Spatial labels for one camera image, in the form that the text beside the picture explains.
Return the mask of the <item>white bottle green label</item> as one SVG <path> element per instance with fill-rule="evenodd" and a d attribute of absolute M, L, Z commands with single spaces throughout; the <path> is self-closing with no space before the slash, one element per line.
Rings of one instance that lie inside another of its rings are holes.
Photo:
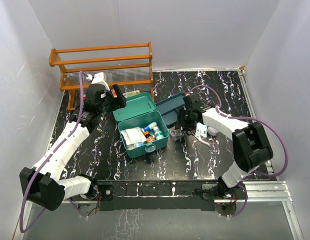
<path fill-rule="evenodd" d="M 157 140 L 161 140 L 164 138 L 164 134 L 163 132 L 160 130 L 160 128 L 158 126 L 155 126 L 153 128 L 153 132 L 154 132 L 154 139 Z"/>

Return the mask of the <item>white-blue ointment tube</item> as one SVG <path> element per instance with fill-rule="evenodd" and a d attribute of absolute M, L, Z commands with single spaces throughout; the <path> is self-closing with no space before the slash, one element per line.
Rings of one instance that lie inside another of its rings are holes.
<path fill-rule="evenodd" d="M 149 131 L 151 131 L 151 130 L 153 130 L 154 129 L 154 127 L 157 127 L 157 122 L 152 122 L 152 123 L 149 123 L 147 126 L 145 126 L 145 127 L 142 127 L 141 128 L 141 130 L 142 130 L 142 132 L 144 133 L 144 132 L 149 132 Z"/>

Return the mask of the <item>white gauze pad packet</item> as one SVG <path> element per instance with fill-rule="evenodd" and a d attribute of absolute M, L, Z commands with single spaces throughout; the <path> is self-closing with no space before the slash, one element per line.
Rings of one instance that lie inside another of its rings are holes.
<path fill-rule="evenodd" d="M 120 131 L 126 145 L 131 145 L 138 142 L 146 142 L 144 133 L 140 127 L 128 128 Z"/>

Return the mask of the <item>brown bottle orange cap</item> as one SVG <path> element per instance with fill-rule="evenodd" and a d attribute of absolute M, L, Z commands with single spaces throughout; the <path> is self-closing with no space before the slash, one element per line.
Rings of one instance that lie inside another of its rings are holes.
<path fill-rule="evenodd" d="M 148 131 L 144 132 L 144 136 L 146 138 L 147 143 L 151 143 L 155 141 L 154 137 Z"/>

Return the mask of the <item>bag of blue-white packets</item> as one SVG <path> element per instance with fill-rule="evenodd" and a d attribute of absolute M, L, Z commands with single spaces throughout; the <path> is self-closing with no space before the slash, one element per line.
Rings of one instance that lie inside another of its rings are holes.
<path fill-rule="evenodd" d="M 146 142 L 136 142 L 136 143 L 127 145 L 127 150 L 132 151 L 134 149 L 141 149 L 141 148 L 144 148 L 146 145 L 147 145 Z"/>

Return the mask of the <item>orange medicine box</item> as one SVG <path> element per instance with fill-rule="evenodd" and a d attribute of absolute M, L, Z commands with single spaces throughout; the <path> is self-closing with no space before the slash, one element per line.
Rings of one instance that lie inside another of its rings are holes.
<path fill-rule="evenodd" d="M 112 95 L 113 95 L 114 98 L 117 98 L 117 97 L 118 97 L 117 94 L 116 94 L 116 91 L 115 91 L 114 89 L 111 90 L 111 93 L 112 93 Z"/>

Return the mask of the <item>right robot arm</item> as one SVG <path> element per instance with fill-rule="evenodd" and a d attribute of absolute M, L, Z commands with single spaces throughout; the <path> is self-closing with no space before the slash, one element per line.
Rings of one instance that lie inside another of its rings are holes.
<path fill-rule="evenodd" d="M 253 173 L 274 154 L 263 125 L 248 123 L 227 115 L 218 106 L 212 107 L 200 100 L 196 93 L 183 97 L 184 107 L 180 107 L 176 128 L 191 131 L 200 123 L 212 127 L 232 141 L 234 162 L 209 189 L 200 189 L 198 194 L 230 198 L 239 183 Z"/>

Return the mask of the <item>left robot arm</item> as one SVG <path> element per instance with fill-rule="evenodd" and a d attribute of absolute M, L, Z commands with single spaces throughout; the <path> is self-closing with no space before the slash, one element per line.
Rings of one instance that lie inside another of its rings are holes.
<path fill-rule="evenodd" d="M 46 154 L 32 167 L 24 167 L 19 179 L 23 196 L 47 210 L 56 210 L 71 197 L 83 195 L 92 200 L 98 187 L 92 177 L 81 174 L 66 180 L 60 176 L 78 147 L 107 113 L 126 107 L 126 98 L 117 84 L 108 90 L 100 83 L 90 84 L 82 105 L 71 113 L 63 132 Z"/>

